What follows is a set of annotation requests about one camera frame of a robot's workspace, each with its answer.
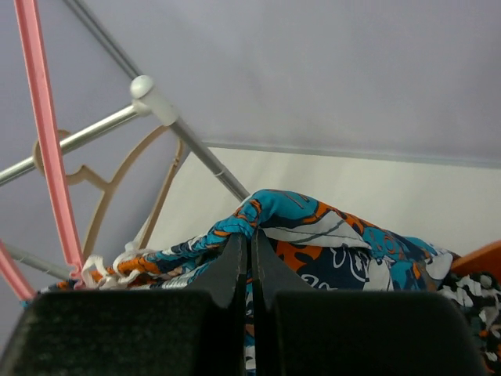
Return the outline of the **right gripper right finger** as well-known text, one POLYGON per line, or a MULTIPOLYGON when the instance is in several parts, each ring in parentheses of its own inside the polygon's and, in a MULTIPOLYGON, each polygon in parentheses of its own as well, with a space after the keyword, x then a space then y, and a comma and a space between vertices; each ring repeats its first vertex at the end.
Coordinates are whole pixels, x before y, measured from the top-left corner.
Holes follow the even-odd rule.
POLYGON ((251 241, 259 375, 483 375, 465 319, 429 292, 326 291, 251 241))

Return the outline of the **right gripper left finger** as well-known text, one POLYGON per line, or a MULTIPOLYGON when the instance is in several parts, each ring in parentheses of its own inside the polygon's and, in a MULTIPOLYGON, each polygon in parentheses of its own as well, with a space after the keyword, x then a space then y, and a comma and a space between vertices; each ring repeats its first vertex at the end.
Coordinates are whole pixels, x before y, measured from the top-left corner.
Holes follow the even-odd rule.
POLYGON ((242 375, 247 243, 182 289, 57 292, 25 310, 4 375, 242 375))

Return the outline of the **blue orange patterned shorts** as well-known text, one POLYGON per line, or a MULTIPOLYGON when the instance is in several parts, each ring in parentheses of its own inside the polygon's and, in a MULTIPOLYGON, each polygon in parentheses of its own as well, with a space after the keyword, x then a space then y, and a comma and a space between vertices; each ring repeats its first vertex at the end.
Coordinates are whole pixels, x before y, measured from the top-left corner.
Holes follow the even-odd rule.
POLYGON ((84 290, 68 281, 42 295, 182 289, 221 255, 232 235, 240 235, 247 243, 242 375, 259 375, 251 258, 251 241, 258 231, 281 261, 319 290, 436 293, 452 265, 448 251, 381 229, 312 197, 259 190, 198 237, 160 251, 129 249, 111 266, 92 256, 82 271, 84 290))

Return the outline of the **beige wooden hanger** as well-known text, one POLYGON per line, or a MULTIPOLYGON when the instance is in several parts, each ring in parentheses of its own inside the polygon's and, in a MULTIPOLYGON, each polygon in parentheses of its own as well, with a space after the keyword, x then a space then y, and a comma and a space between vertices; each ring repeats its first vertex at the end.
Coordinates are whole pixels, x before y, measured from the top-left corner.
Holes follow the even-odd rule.
MULTIPOLYGON (((141 156, 141 154, 150 146, 150 144, 166 133, 169 129, 170 128, 165 125, 155 128, 128 154, 114 173, 113 178, 109 181, 105 180, 85 164, 83 164, 76 172, 66 175, 67 185, 74 186, 79 183, 87 182, 100 190, 102 193, 92 220, 89 223, 85 241, 81 247, 84 259, 87 259, 92 254, 106 211, 129 169, 141 156)), ((150 241, 153 230, 157 224, 157 220, 160 217, 162 207, 164 206, 164 202, 171 188, 171 184, 175 178, 178 168, 180 167, 185 147, 185 142, 178 139, 175 157, 170 165, 167 175, 164 178, 163 185, 158 192, 156 202, 146 220, 146 224, 144 225, 142 232, 139 234, 138 246, 140 249, 144 249, 150 241)))

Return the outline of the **pink plastic hanger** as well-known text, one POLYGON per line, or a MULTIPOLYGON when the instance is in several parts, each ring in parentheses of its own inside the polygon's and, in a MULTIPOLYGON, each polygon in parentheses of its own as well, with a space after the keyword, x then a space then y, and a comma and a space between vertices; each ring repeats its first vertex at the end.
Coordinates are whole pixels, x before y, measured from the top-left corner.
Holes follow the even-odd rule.
POLYGON ((14 2, 38 132, 45 180, 69 278, 79 280, 84 264, 59 145, 48 65, 36 1, 14 2))

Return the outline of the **orange black camouflage shorts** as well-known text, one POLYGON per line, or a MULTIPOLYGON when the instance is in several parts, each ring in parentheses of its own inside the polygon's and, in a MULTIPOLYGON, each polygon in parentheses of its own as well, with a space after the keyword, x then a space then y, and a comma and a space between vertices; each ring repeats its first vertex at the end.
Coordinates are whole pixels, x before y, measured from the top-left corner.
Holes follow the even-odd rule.
POLYGON ((488 272, 449 273, 438 292, 460 310, 488 375, 500 374, 500 284, 488 272))

